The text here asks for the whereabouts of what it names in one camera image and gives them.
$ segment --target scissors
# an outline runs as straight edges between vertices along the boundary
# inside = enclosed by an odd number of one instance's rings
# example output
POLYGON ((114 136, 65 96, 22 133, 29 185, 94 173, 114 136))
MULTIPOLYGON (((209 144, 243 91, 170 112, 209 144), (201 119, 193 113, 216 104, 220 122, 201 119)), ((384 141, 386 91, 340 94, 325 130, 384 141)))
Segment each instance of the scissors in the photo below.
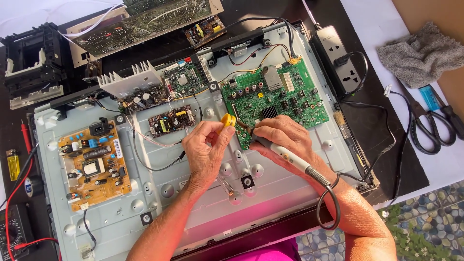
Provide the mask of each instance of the scissors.
POLYGON ((412 141, 414 142, 414 145, 419 149, 420 152, 427 154, 427 155, 435 155, 440 152, 441 146, 451 146, 456 142, 456 132, 453 129, 452 124, 443 116, 440 114, 434 112, 434 111, 428 111, 426 112, 424 108, 418 103, 412 95, 409 93, 409 91, 406 89, 406 87, 403 85, 403 83, 400 81, 400 79, 396 78, 398 80, 398 83, 400 84, 401 89, 403 90, 404 95, 406 98, 409 100, 409 104, 411 105, 412 108, 412 115, 414 116, 414 119, 412 119, 412 127, 411 127, 411 133, 412 133, 412 141), (430 123, 430 126, 432 127, 432 131, 430 132, 420 121, 419 117, 425 116, 430 123), (438 133, 438 128, 437 124, 435 123, 435 119, 437 118, 445 126, 447 127, 449 133, 450 133, 450 140, 448 142, 443 141, 440 138, 440 135, 438 133), (419 139, 417 138, 417 127, 433 142, 433 150, 426 150, 424 147, 420 144, 419 139))

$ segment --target black heat sink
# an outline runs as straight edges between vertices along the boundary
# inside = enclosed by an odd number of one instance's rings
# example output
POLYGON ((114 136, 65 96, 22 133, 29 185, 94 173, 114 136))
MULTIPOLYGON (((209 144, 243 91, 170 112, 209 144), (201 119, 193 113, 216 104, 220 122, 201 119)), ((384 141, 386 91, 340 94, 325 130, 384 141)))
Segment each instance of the black heat sink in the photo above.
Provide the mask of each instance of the black heat sink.
POLYGON ((262 110, 264 118, 274 118, 277 117, 277 110, 274 106, 262 110))

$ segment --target hand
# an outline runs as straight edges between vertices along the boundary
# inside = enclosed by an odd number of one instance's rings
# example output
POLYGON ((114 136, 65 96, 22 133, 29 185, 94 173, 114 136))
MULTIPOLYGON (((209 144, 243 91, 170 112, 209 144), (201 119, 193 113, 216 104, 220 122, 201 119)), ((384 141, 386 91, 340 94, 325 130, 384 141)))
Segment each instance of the hand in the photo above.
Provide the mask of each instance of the hand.
POLYGON ((224 151, 235 134, 234 127, 223 127, 221 122, 202 121, 182 140, 191 171, 188 186, 200 193, 204 193, 218 175, 224 151))
MULTIPOLYGON (((325 168, 324 161, 311 148, 312 141, 309 138, 309 132, 287 115, 278 115, 273 119, 262 120, 256 124, 253 133, 287 148, 317 170, 325 168)), ((258 151, 264 157, 269 158, 275 164, 286 168, 293 174, 308 178, 308 175, 282 159, 275 152, 261 145, 261 143, 253 142, 250 149, 258 151)))

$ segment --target black table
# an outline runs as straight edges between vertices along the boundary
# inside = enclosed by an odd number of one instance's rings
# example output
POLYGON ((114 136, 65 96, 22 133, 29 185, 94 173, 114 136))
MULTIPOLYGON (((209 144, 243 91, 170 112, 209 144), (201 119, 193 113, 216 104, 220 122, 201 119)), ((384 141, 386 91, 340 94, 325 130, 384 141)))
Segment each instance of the black table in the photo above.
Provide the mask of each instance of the black table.
MULTIPOLYGON (((341 4, 340 0, 319 0, 307 1, 309 8, 315 19, 324 27, 333 25, 337 29, 347 51, 362 51, 364 48, 357 37, 354 28, 349 21, 349 18, 341 4)), ((290 21, 301 20, 308 30, 313 29, 313 25, 308 18, 308 14, 300 0, 223 0, 222 5, 224 12, 219 14, 219 17, 225 25, 229 25, 242 17, 248 16, 278 16, 289 19, 290 21)), ((88 20, 89 18, 100 15, 105 11, 97 12, 88 17, 69 22, 61 25, 60 30, 64 30, 72 25, 88 20)), ((225 37, 231 37, 244 33, 258 26, 265 26, 272 20, 263 21, 248 21, 242 25, 237 25, 230 28, 226 36, 222 36, 215 40, 222 41, 225 37)), ((153 60, 164 55, 173 53, 179 49, 189 47, 185 36, 179 31, 171 32, 158 38, 149 40, 144 44, 139 44, 110 56, 103 58, 103 72, 109 73, 112 71, 118 72, 121 69, 128 68, 132 64, 140 63, 143 60, 153 60)), ((153 65, 158 65, 175 59, 180 59, 192 54, 191 51, 179 53, 175 56, 164 60, 159 60, 153 65)), ((0 48, 0 60, 3 61, 5 56, 5 48, 0 48)), ((357 58, 353 58, 354 65, 358 72, 363 72, 363 63, 357 58)), ((361 101, 370 104, 377 104, 388 109, 390 114, 390 127, 394 130, 395 137, 401 141, 405 136, 405 131, 398 120, 396 113, 388 101, 383 96, 383 87, 380 83, 372 65, 370 65, 369 73, 365 82, 364 89, 357 93, 355 97, 350 98, 353 101, 361 101)), ((0 69, 0 74, 4 75, 4 67, 0 69)), ((74 70, 71 84, 78 89, 85 89, 97 83, 88 84, 81 79, 84 77, 84 66, 74 70)), ((33 113, 33 109, 17 109, 9 110, 8 94, 4 88, 0 88, 0 119, 3 124, 0 128, 0 162, 2 167, 3 179, 5 182, 6 191, 12 189, 13 182, 10 181, 8 175, 8 166, 6 163, 5 151, 16 149, 23 152, 20 160, 26 160, 26 147, 24 145, 22 133, 20 131, 21 120, 26 121, 26 114, 33 113)), ((361 109, 356 107, 342 105, 342 110, 345 114, 347 122, 351 127, 355 137, 358 139, 367 158, 372 161, 375 156, 391 143, 391 138, 385 125, 385 115, 382 111, 367 108, 361 109)), ((374 167, 374 172, 380 181, 380 188, 365 195, 370 204, 375 205, 385 202, 393 198, 395 190, 395 180, 397 173, 397 162, 399 145, 395 146, 386 153, 374 167)), ((403 159, 403 177, 400 186, 400 195, 419 190, 429 185, 422 169, 419 160, 408 142, 405 148, 403 159)), ((33 169, 31 175, 38 175, 40 168, 33 169)), ((13 197, 12 203, 27 203, 30 216, 35 216, 31 219, 31 226, 36 238, 53 236, 53 228, 50 225, 50 207, 47 205, 44 196, 28 198, 24 190, 20 189, 13 197)), ((323 212, 323 220, 330 220, 328 212, 323 212)), ((280 222, 258 227, 250 230, 245 235, 240 235, 228 238, 226 241, 220 241, 211 245, 208 249, 199 249, 195 254, 183 256, 179 259, 183 260, 217 260, 234 254, 241 249, 243 251, 253 249, 255 247, 279 240, 290 235, 301 233, 312 227, 317 226, 315 221, 314 209, 308 209, 300 213, 295 213, 292 216, 286 217, 280 222)), ((34 254, 22 258, 22 261, 55 261, 57 257, 50 257, 49 253, 54 251, 54 245, 50 242, 40 243, 39 248, 34 254)))

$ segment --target power socket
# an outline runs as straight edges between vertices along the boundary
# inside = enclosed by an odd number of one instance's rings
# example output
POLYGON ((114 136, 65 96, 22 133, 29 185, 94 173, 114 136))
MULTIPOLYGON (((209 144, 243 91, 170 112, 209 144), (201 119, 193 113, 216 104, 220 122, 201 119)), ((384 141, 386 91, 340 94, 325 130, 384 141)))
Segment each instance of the power socket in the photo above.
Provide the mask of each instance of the power socket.
POLYGON ((347 54, 335 28, 327 26, 315 31, 312 42, 337 92, 338 98, 342 98, 356 89, 361 77, 359 77, 351 59, 342 66, 334 66, 335 59, 347 54))

